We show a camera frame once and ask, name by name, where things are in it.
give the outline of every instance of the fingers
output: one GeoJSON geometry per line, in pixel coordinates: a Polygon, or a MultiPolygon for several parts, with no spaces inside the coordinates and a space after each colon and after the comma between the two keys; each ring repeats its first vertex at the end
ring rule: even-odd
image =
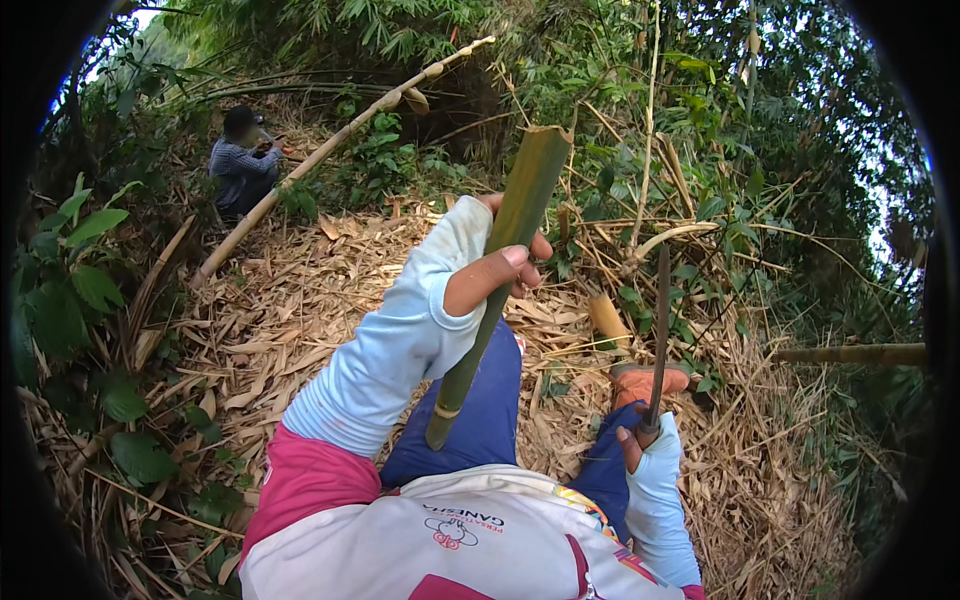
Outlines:
{"type": "Polygon", "coordinates": [[[446,284],[444,312],[451,317],[463,317],[472,311],[490,292],[517,279],[530,264],[528,255],[522,246],[508,246],[454,273],[446,284]]]}
{"type": "MultiPolygon", "coordinates": [[[[495,217],[496,211],[499,210],[503,204],[503,192],[481,196],[477,198],[477,200],[489,208],[495,217]]],[[[546,238],[543,237],[543,234],[539,231],[534,234],[534,241],[530,244],[530,254],[540,260],[546,260],[550,256],[553,256],[553,249],[550,248],[550,243],[546,241],[546,238]]]]}
{"type": "Polygon", "coordinates": [[[623,462],[627,466],[627,472],[631,475],[636,473],[636,468],[640,465],[640,457],[643,456],[643,450],[636,441],[636,436],[626,427],[616,428],[616,440],[620,442],[620,448],[623,450],[623,462]]]}
{"type": "Polygon", "coordinates": [[[550,248],[550,242],[547,242],[546,238],[543,237],[543,234],[539,231],[534,233],[534,241],[530,244],[530,254],[540,260],[546,260],[550,256],[553,256],[553,249],[550,248]]]}
{"type": "MultiPolygon", "coordinates": [[[[638,415],[642,417],[650,412],[650,405],[644,404],[643,402],[634,402],[634,410],[638,415]]],[[[661,406],[659,410],[660,414],[663,414],[663,407],[661,406]]],[[[634,435],[636,436],[636,442],[640,445],[640,448],[646,450],[650,447],[650,444],[655,442],[660,436],[660,415],[654,419],[654,424],[657,426],[657,430],[654,432],[644,431],[639,425],[635,427],[634,435]]]]}

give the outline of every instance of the cut bamboo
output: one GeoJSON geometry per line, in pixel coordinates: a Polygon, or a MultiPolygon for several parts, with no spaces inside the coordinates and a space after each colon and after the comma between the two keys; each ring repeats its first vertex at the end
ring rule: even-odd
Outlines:
{"type": "Polygon", "coordinates": [[[587,312],[597,331],[608,338],[616,339],[616,344],[621,348],[630,346],[630,329],[620,320],[609,296],[601,293],[587,300],[587,312]]]}
{"type": "Polygon", "coordinates": [[[778,350],[772,360],[788,363],[858,363],[861,365],[926,365],[925,344],[869,344],[831,348],[778,350]]]}
{"type": "MultiPolygon", "coordinates": [[[[573,133],[560,127],[527,129],[503,194],[503,204],[493,222],[485,253],[514,244],[530,246],[553,196],[572,143],[573,133]]],[[[434,450],[444,447],[446,436],[460,413],[480,358],[500,320],[513,284],[509,281],[487,296],[487,310],[480,322],[473,348],[444,376],[433,418],[426,429],[426,442],[434,450]]]]}
{"type": "MultiPolygon", "coordinates": [[[[377,114],[380,110],[389,110],[399,104],[405,91],[428,77],[437,77],[444,72],[446,65],[460,57],[467,57],[473,54],[474,48],[484,44],[494,43],[495,41],[496,37],[494,36],[476,39],[469,46],[461,48],[456,53],[446,57],[443,60],[434,62],[423,69],[418,75],[410,78],[403,84],[387,92],[383,98],[380,98],[371,104],[369,108],[361,112],[355,119],[347,123],[338,132],[336,132],[333,137],[326,140],[323,146],[317,149],[317,151],[312,155],[308,156],[299,167],[294,169],[294,171],[283,180],[283,183],[280,184],[280,187],[289,187],[294,181],[306,175],[310,169],[317,166],[320,161],[329,156],[330,153],[333,152],[333,150],[340,145],[341,142],[350,137],[353,132],[359,129],[361,125],[363,125],[372,116],[377,114]]],[[[193,279],[190,281],[190,287],[197,289],[203,285],[210,278],[210,276],[213,275],[213,272],[216,271],[225,260],[227,260],[227,257],[231,252],[233,252],[233,249],[237,247],[237,244],[239,244],[243,238],[247,237],[247,234],[250,233],[251,229],[253,229],[253,227],[260,222],[260,219],[266,216],[267,213],[273,209],[278,199],[278,188],[275,187],[263,197],[263,200],[257,203],[257,205],[254,206],[249,213],[247,213],[247,216],[241,219],[240,223],[237,224],[237,227],[227,236],[227,239],[225,239],[220,246],[213,251],[213,254],[210,255],[200,270],[197,271],[197,273],[193,276],[193,279]]]]}

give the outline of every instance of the dry bamboo pole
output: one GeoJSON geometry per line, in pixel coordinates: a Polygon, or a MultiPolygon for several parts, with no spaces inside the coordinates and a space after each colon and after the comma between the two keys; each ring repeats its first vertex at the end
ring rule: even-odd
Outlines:
{"type": "MultiPolygon", "coordinates": [[[[531,127],[526,130],[485,253],[514,244],[530,246],[572,144],[573,132],[560,127],[531,127]]],[[[487,296],[487,310],[473,347],[444,375],[433,407],[433,418],[426,429],[426,442],[434,450],[444,447],[446,436],[464,404],[480,358],[500,320],[513,284],[509,281],[487,296]]]]}
{"type": "MultiPolygon", "coordinates": [[[[308,156],[299,167],[294,169],[294,171],[283,180],[283,183],[280,184],[280,187],[289,187],[294,181],[306,175],[310,169],[317,166],[321,160],[329,156],[330,153],[333,152],[333,150],[341,142],[350,137],[353,132],[355,132],[361,125],[363,125],[363,123],[369,120],[382,108],[390,109],[399,104],[403,99],[404,91],[410,89],[428,77],[430,79],[439,77],[440,74],[444,72],[444,68],[454,60],[460,57],[468,57],[473,54],[474,48],[484,44],[494,43],[495,41],[496,37],[494,36],[487,36],[483,39],[475,39],[469,46],[461,48],[456,53],[446,57],[443,60],[434,62],[419,72],[418,75],[410,78],[403,84],[400,84],[393,90],[387,92],[383,98],[380,98],[371,104],[369,108],[361,112],[355,119],[344,125],[333,135],[333,137],[326,140],[323,146],[317,149],[317,151],[312,155],[308,156]]],[[[199,288],[210,278],[211,275],[213,275],[213,272],[216,271],[221,264],[223,264],[223,262],[227,259],[227,256],[229,256],[229,254],[233,252],[233,249],[237,247],[237,244],[239,244],[243,238],[247,237],[247,234],[250,233],[251,229],[253,229],[253,227],[260,222],[260,219],[266,216],[267,213],[273,209],[274,204],[276,204],[278,199],[278,188],[274,188],[270,190],[270,193],[264,196],[263,200],[257,203],[257,205],[254,206],[249,213],[247,213],[247,216],[245,216],[240,223],[237,224],[237,227],[230,232],[230,235],[227,236],[227,239],[225,239],[220,246],[213,251],[213,254],[210,255],[200,270],[197,271],[197,273],[193,276],[193,279],[190,280],[191,288],[199,288]]]]}
{"type": "Polygon", "coordinates": [[[647,96],[646,111],[646,148],[643,155],[643,180],[640,183],[640,200],[636,203],[636,222],[630,234],[630,248],[636,248],[636,236],[643,222],[643,207],[647,204],[647,192],[650,189],[650,146],[654,138],[654,88],[656,87],[657,52],[660,49],[660,0],[654,3],[656,29],[654,30],[654,55],[650,62],[650,93],[647,96]]]}
{"type": "Polygon", "coordinates": [[[860,365],[926,365],[925,344],[869,344],[778,350],[771,360],[788,363],[857,363],[860,365]]]}
{"type": "Polygon", "coordinates": [[[140,331],[140,326],[143,325],[143,319],[150,310],[151,300],[154,300],[153,292],[154,287],[156,287],[156,282],[160,278],[164,267],[167,266],[170,257],[173,256],[180,242],[183,241],[183,237],[187,234],[187,231],[193,227],[193,222],[196,219],[197,215],[195,214],[187,217],[177,233],[171,238],[170,242],[167,243],[163,252],[160,253],[160,257],[156,260],[156,263],[154,263],[153,268],[151,268],[150,272],[143,279],[143,283],[140,284],[140,289],[137,290],[133,304],[131,304],[130,310],[127,312],[127,319],[122,323],[120,329],[120,347],[123,352],[124,365],[127,366],[129,371],[134,371],[132,368],[133,348],[136,344],[136,334],[140,331]]]}

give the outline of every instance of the fallen bamboo pole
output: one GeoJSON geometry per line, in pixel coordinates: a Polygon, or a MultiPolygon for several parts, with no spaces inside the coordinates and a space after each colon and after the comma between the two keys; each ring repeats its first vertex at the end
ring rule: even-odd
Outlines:
{"type": "MultiPolygon", "coordinates": [[[[496,37],[494,36],[476,39],[469,46],[461,48],[456,53],[446,57],[443,60],[434,62],[419,72],[418,75],[387,92],[383,98],[380,98],[371,104],[369,108],[361,112],[355,119],[347,123],[338,132],[336,132],[333,137],[326,140],[323,146],[317,149],[316,152],[310,155],[307,160],[305,160],[299,167],[294,169],[294,171],[283,180],[283,183],[280,184],[280,187],[289,187],[294,181],[306,175],[310,169],[317,166],[321,160],[329,156],[330,153],[333,152],[333,150],[341,142],[350,137],[353,132],[355,132],[368,119],[377,114],[378,111],[383,108],[389,110],[399,104],[403,99],[404,91],[410,89],[428,77],[430,79],[439,77],[440,74],[444,72],[444,68],[454,60],[460,57],[468,57],[473,54],[474,48],[484,44],[494,43],[495,41],[496,37]]],[[[253,229],[253,227],[260,222],[260,219],[265,217],[267,213],[273,209],[278,198],[278,188],[275,187],[274,189],[270,190],[270,193],[263,197],[263,200],[257,203],[257,205],[254,206],[249,213],[247,213],[247,216],[245,216],[240,223],[237,224],[237,227],[230,232],[230,234],[227,236],[227,239],[225,239],[220,246],[213,251],[213,254],[210,255],[200,270],[198,270],[193,276],[193,279],[190,280],[191,288],[197,289],[203,285],[211,275],[213,275],[213,272],[216,271],[225,260],[227,260],[227,257],[231,252],[233,252],[233,249],[237,247],[237,244],[239,244],[243,238],[247,237],[247,234],[250,233],[251,229],[253,229]]]]}
{"type": "Polygon", "coordinates": [[[143,320],[151,308],[151,300],[154,300],[152,296],[156,282],[160,278],[164,267],[167,266],[167,261],[173,256],[180,242],[183,241],[183,237],[187,234],[187,231],[193,227],[193,222],[196,219],[196,214],[187,217],[177,233],[171,238],[170,242],[167,243],[163,252],[160,253],[160,257],[156,260],[156,263],[154,263],[153,268],[151,268],[150,272],[143,279],[143,283],[140,284],[140,289],[137,290],[133,304],[131,304],[130,310],[127,313],[127,319],[122,323],[120,329],[120,347],[123,352],[124,364],[127,366],[128,371],[135,371],[133,368],[133,349],[136,345],[136,334],[140,331],[140,326],[143,325],[143,320]]]}
{"type": "Polygon", "coordinates": [[[778,350],[773,361],[788,363],[857,363],[860,365],[926,365],[925,344],[870,344],[831,348],[778,350]]]}

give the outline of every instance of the orange boot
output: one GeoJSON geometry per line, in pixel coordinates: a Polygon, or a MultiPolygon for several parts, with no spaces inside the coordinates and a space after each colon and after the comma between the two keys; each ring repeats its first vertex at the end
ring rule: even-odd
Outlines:
{"type": "MultiPolygon", "coordinates": [[[[622,363],[611,367],[610,376],[616,381],[620,390],[616,394],[613,410],[637,400],[642,400],[644,403],[650,401],[650,395],[654,389],[653,367],[641,367],[637,363],[622,363]]],[[[665,395],[682,392],[689,383],[690,377],[683,367],[666,365],[663,369],[663,386],[660,388],[660,393],[665,395]]]]}

